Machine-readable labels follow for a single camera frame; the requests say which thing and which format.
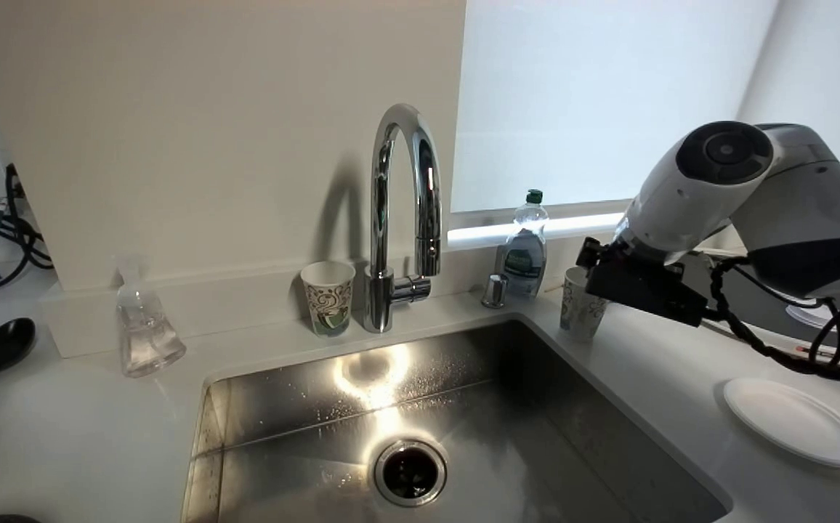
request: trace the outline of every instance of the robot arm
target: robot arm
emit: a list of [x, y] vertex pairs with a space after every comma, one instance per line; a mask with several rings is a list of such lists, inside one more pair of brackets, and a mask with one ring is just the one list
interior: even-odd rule
[[630, 202], [616, 243], [587, 243], [587, 292], [697, 325], [680, 260], [734, 224], [755, 277], [792, 296], [840, 295], [840, 163], [802, 125], [712, 122], [677, 142]]

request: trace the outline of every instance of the glass cup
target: glass cup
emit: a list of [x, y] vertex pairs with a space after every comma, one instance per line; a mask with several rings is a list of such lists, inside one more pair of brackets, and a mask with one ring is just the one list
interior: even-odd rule
[[322, 338], [344, 334], [351, 324], [354, 269], [346, 261], [314, 261], [303, 269], [300, 279], [308, 328]]

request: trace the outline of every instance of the window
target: window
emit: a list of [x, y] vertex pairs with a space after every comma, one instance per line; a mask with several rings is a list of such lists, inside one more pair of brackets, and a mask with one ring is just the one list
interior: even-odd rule
[[453, 224], [611, 214], [712, 119], [802, 122], [840, 158], [840, 4], [468, 0]]

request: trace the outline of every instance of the sink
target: sink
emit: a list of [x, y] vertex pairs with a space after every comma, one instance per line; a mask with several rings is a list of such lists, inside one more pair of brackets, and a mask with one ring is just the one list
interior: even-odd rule
[[726, 498], [527, 324], [209, 382], [186, 523], [664, 520]]

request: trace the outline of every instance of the faucet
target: faucet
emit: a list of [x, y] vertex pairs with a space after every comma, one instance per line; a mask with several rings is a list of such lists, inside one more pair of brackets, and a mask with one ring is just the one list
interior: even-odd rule
[[[392, 282], [386, 269], [386, 240], [389, 240], [389, 153], [396, 135], [404, 135], [412, 163], [412, 198], [415, 198], [415, 277], [408, 282]], [[425, 301], [430, 295], [430, 279], [443, 264], [443, 221], [440, 221], [440, 170], [437, 148], [418, 122], [418, 110], [409, 106], [392, 106], [373, 145], [373, 264], [366, 277], [366, 328], [389, 333], [389, 308], [396, 301]]]

